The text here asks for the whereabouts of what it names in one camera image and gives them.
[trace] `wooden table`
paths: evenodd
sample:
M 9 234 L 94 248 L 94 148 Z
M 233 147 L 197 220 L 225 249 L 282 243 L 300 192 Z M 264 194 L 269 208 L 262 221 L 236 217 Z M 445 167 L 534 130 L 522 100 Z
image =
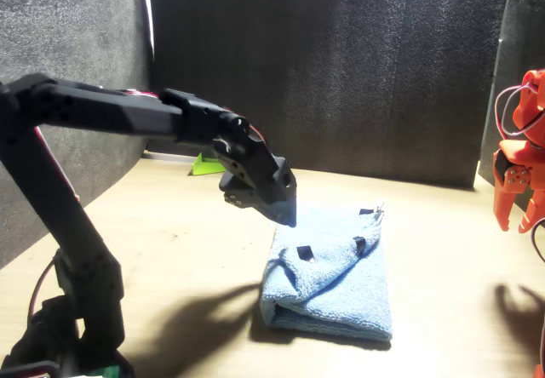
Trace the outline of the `wooden table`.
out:
M 545 266 L 517 233 L 520 209 L 511 231 L 500 231 L 493 188 L 481 178 L 462 191 L 295 172 L 301 201 L 386 201 L 394 337 L 386 350 L 264 329 L 254 313 L 273 228 L 224 203 L 220 175 L 189 169 L 142 159 L 86 209 L 123 267 L 121 350 L 139 376 L 531 377 Z M 0 354 L 25 330 L 29 297 L 55 250 L 47 236 L 0 271 Z M 59 293 L 51 273 L 39 299 Z

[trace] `orange robotic arm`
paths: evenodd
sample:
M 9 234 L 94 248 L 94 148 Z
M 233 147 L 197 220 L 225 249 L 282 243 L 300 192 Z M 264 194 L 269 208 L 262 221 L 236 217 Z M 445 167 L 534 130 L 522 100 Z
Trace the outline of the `orange robotic arm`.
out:
M 534 195 L 528 203 L 519 232 L 528 232 L 534 224 L 545 217 L 545 80 L 540 84 L 542 71 L 525 74 L 520 87 L 520 103 L 513 113 L 513 121 L 528 140 L 507 140 L 505 131 L 498 122 L 505 140 L 494 153 L 494 215 L 503 231 L 508 229 L 509 214 L 518 193 L 529 186 Z

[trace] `cable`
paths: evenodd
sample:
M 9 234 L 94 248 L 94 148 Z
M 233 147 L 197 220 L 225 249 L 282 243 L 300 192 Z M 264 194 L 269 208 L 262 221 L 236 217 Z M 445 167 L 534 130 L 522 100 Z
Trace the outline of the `cable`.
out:
M 508 91 L 518 89 L 519 87 L 520 87 L 520 84 L 517 85 L 517 86 L 507 87 L 505 90 L 503 90 L 500 94 L 497 95 L 496 102 L 494 103 L 494 114 L 496 115 L 496 127 L 497 127 L 497 130 L 499 131 L 500 135 L 502 136 L 502 138 L 504 140 L 506 140 L 508 137 L 502 131 L 502 127 L 501 127 L 501 124 L 500 124 L 500 117 L 497 115 L 497 102 L 500 100 L 500 97 L 502 97 Z
M 507 115 L 507 110 L 508 110 L 509 104 L 511 103 L 511 100 L 513 99 L 513 97 L 520 90 L 523 90 L 523 89 L 529 89 L 529 90 L 531 90 L 532 93 L 537 94 L 537 88 L 535 86 L 533 86 L 533 85 L 530 85 L 530 84 L 525 84 L 524 86 L 519 86 L 513 93 L 511 93 L 511 95 L 508 97 L 508 100 L 505 103 L 505 106 L 503 107 L 502 131 L 501 132 L 503 132 L 505 135 L 512 135 L 512 136 L 521 135 L 521 134 L 525 133 L 526 131 L 528 131 L 529 129 L 531 129 L 534 125 L 536 125 L 539 122 L 539 120 L 541 120 L 543 115 L 545 115 L 544 111 L 539 112 L 537 114 L 537 116 L 535 116 L 529 123 L 527 123 L 520 131 L 514 131 L 513 133 L 510 133 L 509 131 L 506 130 L 506 128 L 505 128 L 505 116 Z
M 537 244 L 536 244 L 536 231 L 537 231 L 537 228 L 543 223 L 545 222 L 545 218 L 541 218 L 540 220 L 538 220 L 536 222 L 536 224 L 531 228 L 531 231 L 530 231 L 530 240 L 531 240 L 531 244 L 532 246 L 534 246 L 534 249 L 536 250 L 536 253 L 537 255 L 540 257 L 540 259 L 545 262 L 545 257 L 542 256 L 542 252 L 539 251 L 539 248 L 537 247 Z
M 51 262 L 45 267 L 42 274 L 40 275 L 40 278 L 36 282 L 36 287 L 34 287 L 34 291 L 32 292 L 31 302 L 28 305 L 28 316 L 26 317 L 26 323 L 30 325 L 32 321 L 32 316 L 34 315 L 34 306 L 36 305 L 36 299 L 37 299 L 37 293 L 40 291 L 40 287 L 42 287 L 43 280 L 48 275 L 49 270 L 51 270 L 51 267 L 53 267 L 53 264 L 55 263 L 55 260 L 51 260 Z
M 65 171 L 60 166 L 59 161 L 57 161 L 57 158 L 55 158 L 55 155 L 53 155 L 53 152 L 51 151 L 51 148 L 49 148 L 48 142 L 45 140 L 45 137 L 42 134 L 42 130 L 39 127 L 34 127 L 34 132 L 36 133 L 36 136 L 38 137 L 38 139 L 42 143 L 43 148 L 48 153 L 49 159 L 51 160 L 51 162 L 57 168 L 57 172 L 60 174 L 60 176 L 62 176 L 62 179 L 70 187 L 70 189 L 72 189 L 72 192 L 74 193 L 74 197 L 79 202 L 79 195 L 76 194 L 76 190 L 74 189 L 74 186 L 72 185 L 72 183 L 68 179 L 68 176 L 66 176 Z
M 250 124 L 250 128 L 253 129 L 255 131 L 255 133 L 257 135 L 259 135 L 259 137 L 261 138 L 261 141 L 263 141 L 265 143 L 265 145 L 267 145 L 267 140 L 265 140 L 265 137 L 263 136 L 261 131 L 259 129 L 257 129 L 256 127 L 254 127 L 253 125 L 251 125 L 251 124 Z

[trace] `black robotic arm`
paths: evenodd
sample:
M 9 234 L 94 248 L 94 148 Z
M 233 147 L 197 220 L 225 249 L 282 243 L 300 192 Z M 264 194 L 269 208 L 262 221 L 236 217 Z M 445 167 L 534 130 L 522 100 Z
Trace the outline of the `black robotic arm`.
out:
M 226 168 L 220 188 L 227 202 L 295 226 L 295 177 L 234 112 L 175 90 L 135 95 L 41 74 L 0 84 L 0 159 L 60 246 L 54 267 L 65 293 L 43 303 L 0 377 L 25 376 L 28 365 L 43 362 L 62 376 L 112 364 L 132 375 L 117 352 L 124 339 L 120 266 L 44 144 L 36 129 L 43 123 L 213 146 Z M 77 318 L 85 322 L 81 339 Z

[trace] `blue towel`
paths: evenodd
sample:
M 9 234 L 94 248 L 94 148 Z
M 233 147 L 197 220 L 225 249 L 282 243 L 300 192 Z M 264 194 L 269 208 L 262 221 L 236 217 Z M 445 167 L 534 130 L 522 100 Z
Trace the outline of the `blue towel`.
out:
M 382 217 L 381 209 L 298 207 L 297 227 L 279 227 L 272 242 L 260 301 L 265 323 L 391 340 Z M 312 255 L 303 249 L 302 259 L 302 246 Z

